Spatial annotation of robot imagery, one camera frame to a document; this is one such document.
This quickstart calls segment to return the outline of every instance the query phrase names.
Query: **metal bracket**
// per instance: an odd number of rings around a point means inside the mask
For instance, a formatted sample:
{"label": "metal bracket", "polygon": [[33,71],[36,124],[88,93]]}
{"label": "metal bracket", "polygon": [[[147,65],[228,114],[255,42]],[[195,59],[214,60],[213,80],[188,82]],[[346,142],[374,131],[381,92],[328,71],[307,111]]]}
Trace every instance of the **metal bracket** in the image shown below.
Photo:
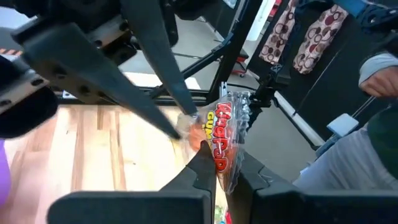
{"label": "metal bracket", "polygon": [[282,70],[282,68],[283,68],[283,65],[277,63],[271,67],[271,71],[273,71],[274,73],[278,73],[279,71]]}
{"label": "metal bracket", "polygon": [[26,71],[19,79],[14,80],[5,89],[0,91],[0,114],[41,89],[48,82],[33,70]]}
{"label": "metal bracket", "polygon": [[69,92],[63,90],[62,91],[62,98],[63,99],[77,99],[75,96],[73,96],[72,94],[70,94]]}
{"label": "metal bracket", "polygon": [[226,96],[227,94],[228,94],[227,83],[226,82],[221,82],[221,85],[220,85],[220,98]]}

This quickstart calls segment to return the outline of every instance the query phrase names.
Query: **fabric with circle pattern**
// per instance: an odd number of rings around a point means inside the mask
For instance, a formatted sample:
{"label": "fabric with circle pattern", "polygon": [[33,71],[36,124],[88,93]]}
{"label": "fabric with circle pattern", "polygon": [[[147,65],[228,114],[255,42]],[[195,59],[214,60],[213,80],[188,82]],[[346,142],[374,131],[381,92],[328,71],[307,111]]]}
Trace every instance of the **fabric with circle pattern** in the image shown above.
{"label": "fabric with circle pattern", "polygon": [[319,61],[322,53],[330,45],[341,28],[348,12],[334,5],[321,14],[305,34],[298,54],[294,58],[293,67],[301,74],[308,74]]}
{"label": "fabric with circle pattern", "polygon": [[285,11],[279,17],[274,30],[264,44],[259,57],[273,65],[278,63],[289,35],[292,32],[295,20],[294,11],[298,0],[290,0]]}

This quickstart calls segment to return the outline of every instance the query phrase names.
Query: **black metal frame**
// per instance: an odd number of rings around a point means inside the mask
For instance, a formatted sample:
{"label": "black metal frame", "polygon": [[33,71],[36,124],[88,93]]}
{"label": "black metal frame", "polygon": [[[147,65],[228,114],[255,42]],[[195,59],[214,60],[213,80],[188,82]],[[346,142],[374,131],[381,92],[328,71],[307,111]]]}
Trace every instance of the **black metal frame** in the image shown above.
{"label": "black metal frame", "polygon": [[[217,47],[211,50],[206,56],[199,59],[186,69],[182,71],[185,79],[199,72],[207,65],[214,61],[217,61],[222,57],[220,66],[216,72],[215,78],[208,91],[203,90],[190,90],[193,101],[197,106],[204,106],[218,99],[219,91],[218,88],[221,82],[226,82],[228,77],[231,75],[233,67],[236,63],[236,59],[239,57],[240,51],[243,47],[243,43],[249,33],[251,25],[257,14],[258,9],[261,5],[261,0],[248,0],[245,2],[244,9],[241,11],[238,20],[235,22],[231,32],[225,38],[225,40]],[[140,90],[146,92],[152,99],[154,99],[157,105],[162,106],[175,106],[175,102],[172,98],[165,99],[165,96],[169,96],[167,90],[163,85],[155,88],[140,87]],[[60,104],[82,104],[78,99],[59,99]],[[108,101],[100,101],[99,105],[111,105]]]}

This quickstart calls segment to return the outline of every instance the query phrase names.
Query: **person's hand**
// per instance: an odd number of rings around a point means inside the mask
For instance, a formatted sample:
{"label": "person's hand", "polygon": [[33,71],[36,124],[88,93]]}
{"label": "person's hand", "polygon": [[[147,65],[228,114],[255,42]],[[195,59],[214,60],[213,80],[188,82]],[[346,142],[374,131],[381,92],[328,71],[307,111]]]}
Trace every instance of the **person's hand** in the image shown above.
{"label": "person's hand", "polygon": [[375,97],[398,98],[398,67],[392,66],[376,72],[359,87]]}
{"label": "person's hand", "polygon": [[189,131],[188,140],[189,140],[189,144],[190,144],[191,148],[195,152],[198,152],[200,150],[201,142],[206,140],[205,130],[203,130],[200,123],[193,124],[191,126],[190,131]]}

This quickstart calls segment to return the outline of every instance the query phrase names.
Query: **plastic candy wrapper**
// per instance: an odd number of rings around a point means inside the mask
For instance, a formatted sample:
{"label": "plastic candy wrapper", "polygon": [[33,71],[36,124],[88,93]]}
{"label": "plastic candy wrapper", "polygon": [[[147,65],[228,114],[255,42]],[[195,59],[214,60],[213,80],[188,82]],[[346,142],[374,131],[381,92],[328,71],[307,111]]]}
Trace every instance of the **plastic candy wrapper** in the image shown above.
{"label": "plastic candy wrapper", "polygon": [[200,108],[194,116],[180,114],[178,117],[182,149],[195,154],[200,150],[200,143],[206,140],[212,150],[221,188],[227,194],[235,188],[244,159],[242,144],[249,126],[249,97],[248,91],[228,93]]}

